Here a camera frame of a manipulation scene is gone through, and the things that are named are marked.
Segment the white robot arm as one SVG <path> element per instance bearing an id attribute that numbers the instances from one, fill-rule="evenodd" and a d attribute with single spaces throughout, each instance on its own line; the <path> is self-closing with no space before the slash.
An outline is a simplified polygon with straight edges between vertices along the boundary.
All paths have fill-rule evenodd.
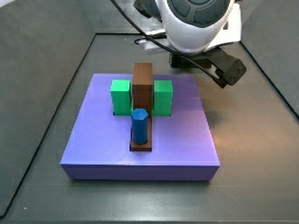
<path id="1" fill-rule="evenodd" d="M 134 6 L 142 15 L 163 24 L 147 35 L 183 55 L 197 55 L 241 41 L 237 0 L 135 0 Z"/>

